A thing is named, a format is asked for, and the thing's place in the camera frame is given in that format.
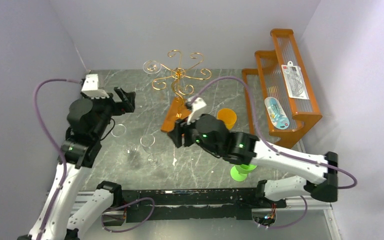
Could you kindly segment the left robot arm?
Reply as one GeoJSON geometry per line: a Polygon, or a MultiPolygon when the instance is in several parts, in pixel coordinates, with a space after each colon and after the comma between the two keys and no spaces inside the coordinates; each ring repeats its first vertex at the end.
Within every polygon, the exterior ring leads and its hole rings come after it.
{"type": "Polygon", "coordinates": [[[120,184],[102,181],[79,210],[72,209],[81,185],[91,173],[101,141],[114,116],[135,111],[136,92],[115,87],[104,98],[84,96],[69,106],[65,141],[58,147],[54,182],[36,223],[20,240],[81,240],[107,210],[124,203],[120,184]]]}

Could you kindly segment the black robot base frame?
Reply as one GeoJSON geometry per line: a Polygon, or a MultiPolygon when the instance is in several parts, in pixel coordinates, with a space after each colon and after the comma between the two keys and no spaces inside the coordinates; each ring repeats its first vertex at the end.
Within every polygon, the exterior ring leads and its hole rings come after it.
{"type": "Polygon", "coordinates": [[[125,214],[127,223],[143,220],[222,219],[251,220],[253,209],[285,208],[286,201],[263,196],[263,187],[125,190],[112,184],[104,189],[115,194],[107,208],[125,214]]]}

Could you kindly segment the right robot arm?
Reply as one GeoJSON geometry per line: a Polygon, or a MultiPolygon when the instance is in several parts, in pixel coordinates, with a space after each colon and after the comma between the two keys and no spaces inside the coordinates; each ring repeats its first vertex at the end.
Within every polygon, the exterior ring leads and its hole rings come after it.
{"type": "Polygon", "coordinates": [[[222,120],[209,114],[192,123],[178,119],[167,135],[177,148],[196,144],[215,158],[237,166],[262,166],[292,173],[293,177],[261,181],[262,186],[254,195],[260,207],[297,196],[311,196],[327,203],[338,200],[338,155],[334,152],[307,154],[280,147],[250,133],[230,131],[222,120]]]}

